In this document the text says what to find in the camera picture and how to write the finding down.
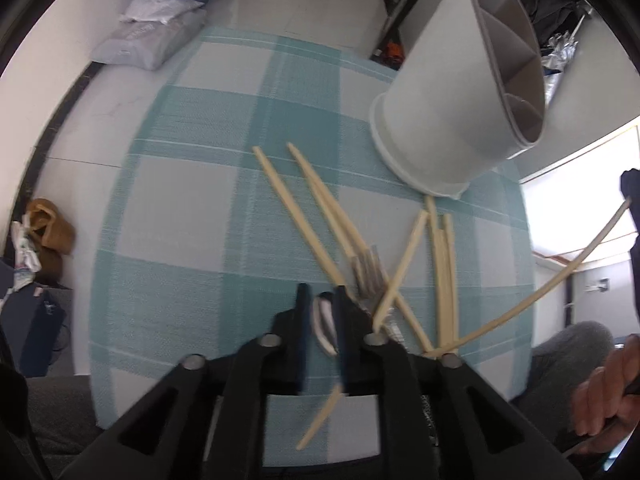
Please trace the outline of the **person right hand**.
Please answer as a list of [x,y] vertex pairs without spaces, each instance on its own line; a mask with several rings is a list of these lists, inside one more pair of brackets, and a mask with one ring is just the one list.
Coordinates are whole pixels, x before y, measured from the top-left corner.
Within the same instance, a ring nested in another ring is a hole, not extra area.
[[634,431],[639,423],[639,397],[624,391],[638,376],[639,336],[630,335],[574,391],[574,431],[590,437],[578,454],[610,452]]

